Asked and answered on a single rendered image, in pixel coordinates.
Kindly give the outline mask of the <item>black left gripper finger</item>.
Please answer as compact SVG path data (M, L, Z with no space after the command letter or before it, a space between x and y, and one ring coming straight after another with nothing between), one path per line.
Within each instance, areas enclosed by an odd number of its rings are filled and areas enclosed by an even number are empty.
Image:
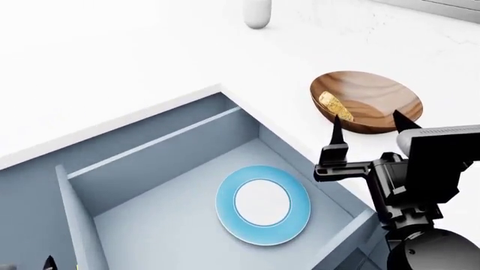
M44 261L42 270L57 270L57 263L55 259L56 252L52 249L43 249Z

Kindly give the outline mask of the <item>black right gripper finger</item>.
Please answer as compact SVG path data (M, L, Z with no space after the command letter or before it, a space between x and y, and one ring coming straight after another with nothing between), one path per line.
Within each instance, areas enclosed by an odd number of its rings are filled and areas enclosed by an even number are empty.
M322 148L319 157L321 166L331 166L332 164L345 164L347 162L348 144L344 141L341 119L338 115L334 118L334 127L331 135L331 141Z
M394 119L395 128L399 134L405 130L415 130L421 128L414 121L399 112L397 109L393 112L392 116Z

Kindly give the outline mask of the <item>golden granola bar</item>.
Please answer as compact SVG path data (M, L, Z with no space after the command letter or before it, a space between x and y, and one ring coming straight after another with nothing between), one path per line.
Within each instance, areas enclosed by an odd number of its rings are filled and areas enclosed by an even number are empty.
M348 109L330 92L323 91L320 94L318 101L323 105L330 113L338 116L345 121L353 121L353 115Z

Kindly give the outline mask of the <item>brown wooden bowl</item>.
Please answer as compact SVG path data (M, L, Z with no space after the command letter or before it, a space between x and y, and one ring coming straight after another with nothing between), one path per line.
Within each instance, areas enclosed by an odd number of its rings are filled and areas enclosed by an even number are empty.
M414 91L395 80L363 71L332 71L318 76L310 84L310 96L319 112L330 122L335 114L320 102L329 92L352 114L353 120L341 120L344 130L357 134L384 134L396 130L393 112L401 112L411 121L422 116L423 104Z

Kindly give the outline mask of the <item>gray open drawer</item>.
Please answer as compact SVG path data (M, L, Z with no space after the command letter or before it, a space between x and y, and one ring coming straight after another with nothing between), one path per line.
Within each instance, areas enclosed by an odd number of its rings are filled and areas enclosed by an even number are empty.
M272 166L298 179L310 220L258 247L218 220L229 174ZM223 94L0 170L0 265L41 270L386 270L377 217Z

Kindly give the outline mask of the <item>blue-rimmed white plate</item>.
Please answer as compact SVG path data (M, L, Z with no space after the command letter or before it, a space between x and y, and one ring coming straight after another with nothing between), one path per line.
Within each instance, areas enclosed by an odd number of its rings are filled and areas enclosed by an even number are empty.
M251 245L293 240L307 226L311 201L299 180L272 166L246 166L217 189L217 217L232 236Z

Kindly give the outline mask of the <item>white rounded cylinder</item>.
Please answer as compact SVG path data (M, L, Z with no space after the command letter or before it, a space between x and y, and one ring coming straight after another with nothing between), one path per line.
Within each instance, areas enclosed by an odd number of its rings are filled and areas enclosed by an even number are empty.
M243 0L243 20L250 29L263 29L271 19L272 0Z

